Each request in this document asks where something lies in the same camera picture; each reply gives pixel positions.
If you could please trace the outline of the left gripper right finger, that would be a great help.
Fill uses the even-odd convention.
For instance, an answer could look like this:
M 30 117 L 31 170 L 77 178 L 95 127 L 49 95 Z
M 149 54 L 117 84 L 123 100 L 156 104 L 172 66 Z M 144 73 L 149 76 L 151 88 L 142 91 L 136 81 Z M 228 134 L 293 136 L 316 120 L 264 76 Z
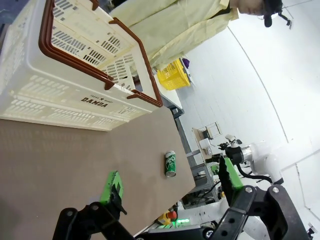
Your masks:
M 271 240 L 309 239 L 297 209 L 282 185 L 271 185 L 267 190 L 243 185 L 228 158 L 219 162 L 218 176 L 229 208 L 212 239 L 237 239 L 249 217 L 261 219 Z

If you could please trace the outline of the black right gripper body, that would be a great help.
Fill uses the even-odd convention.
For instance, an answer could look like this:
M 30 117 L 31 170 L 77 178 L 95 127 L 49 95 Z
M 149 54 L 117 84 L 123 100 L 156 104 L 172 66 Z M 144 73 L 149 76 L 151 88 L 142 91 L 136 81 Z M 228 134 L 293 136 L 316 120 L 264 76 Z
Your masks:
M 238 147 L 228 146 L 225 149 L 225 154 L 230 159 L 233 165 L 241 164 L 244 161 L 244 155 L 240 146 Z

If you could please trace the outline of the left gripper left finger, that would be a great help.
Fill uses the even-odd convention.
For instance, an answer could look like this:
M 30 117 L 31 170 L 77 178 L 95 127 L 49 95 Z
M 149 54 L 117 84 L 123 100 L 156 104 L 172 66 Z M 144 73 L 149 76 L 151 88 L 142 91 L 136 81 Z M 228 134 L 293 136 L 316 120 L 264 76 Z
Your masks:
M 98 201 L 87 204 L 82 210 L 63 209 L 54 230 L 54 240 L 90 240 L 102 234 L 106 240 L 133 240 L 134 237 L 119 222 L 127 214 L 122 206 L 124 187 L 118 171 L 108 174 Z

